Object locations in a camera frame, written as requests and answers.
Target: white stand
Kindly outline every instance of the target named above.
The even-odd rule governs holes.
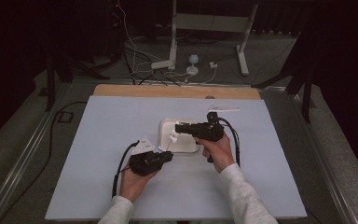
[[[210,16],[210,15],[193,15],[181,14],[176,12],[176,0],[172,4],[172,42],[170,50],[170,61],[173,66],[169,66],[170,71],[175,70],[176,62],[176,29],[191,29],[191,30],[207,30],[207,31],[224,31],[243,33],[243,40],[237,46],[238,60],[241,67],[241,73],[244,76],[249,75],[248,66],[246,64],[243,51],[246,46],[249,34],[252,31],[255,13],[257,12],[258,5],[253,5],[251,14],[248,18],[242,17],[225,17],[225,16]]]

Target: cable on floor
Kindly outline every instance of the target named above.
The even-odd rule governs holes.
[[[86,104],[87,102],[73,102],[69,105],[66,105],[64,107],[62,107],[60,110],[58,110],[55,114],[54,114],[54,118],[51,122],[51,126],[50,126],[50,133],[49,133],[49,142],[48,142],[48,158],[45,161],[45,164],[43,165],[42,169],[39,171],[39,173],[37,174],[37,176],[31,181],[31,183],[25,188],[25,190],[20,194],[20,196],[7,208],[6,212],[0,217],[0,223],[2,223],[2,221],[5,219],[5,217],[7,216],[7,214],[9,214],[9,212],[13,209],[13,207],[19,202],[19,200],[28,192],[28,190],[34,185],[34,183],[36,182],[36,180],[43,174],[43,172],[46,170],[46,168],[48,167],[48,163],[50,162],[51,159],[51,155],[52,155],[52,142],[53,142],[53,128],[54,128],[54,123],[57,120],[57,117],[61,114],[61,112],[66,109],[67,107],[71,106],[71,105],[77,105],[77,104]]]

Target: white board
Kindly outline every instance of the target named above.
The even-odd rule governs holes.
[[[109,209],[112,183],[124,150],[147,136],[158,145],[164,119],[206,122],[211,105],[241,140],[241,169],[275,217],[305,217],[296,183],[263,100],[91,96],[62,169],[46,219],[98,219]],[[229,128],[225,128],[234,142]],[[213,165],[181,153],[165,163],[135,203],[134,219],[231,218]]]

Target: metal leg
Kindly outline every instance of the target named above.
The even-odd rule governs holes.
[[[176,0],[172,0],[172,40],[170,49],[170,61],[173,62],[173,65],[168,67],[169,71],[175,70],[176,49]]]
[[[243,51],[245,49],[246,42],[248,41],[249,34],[252,31],[253,22],[255,20],[255,13],[257,12],[257,7],[258,7],[258,5],[252,6],[252,11],[251,11],[251,14],[249,15],[248,22],[246,23],[246,29],[243,34],[242,43],[237,46],[238,60],[240,62],[241,73],[243,76],[249,75],[248,65],[246,64],[245,55],[243,54]]]

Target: power strip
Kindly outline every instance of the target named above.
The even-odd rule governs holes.
[[[163,62],[159,62],[159,63],[152,63],[152,69],[159,69],[159,68],[164,68],[164,67],[171,67],[173,66],[173,61],[163,61]]]

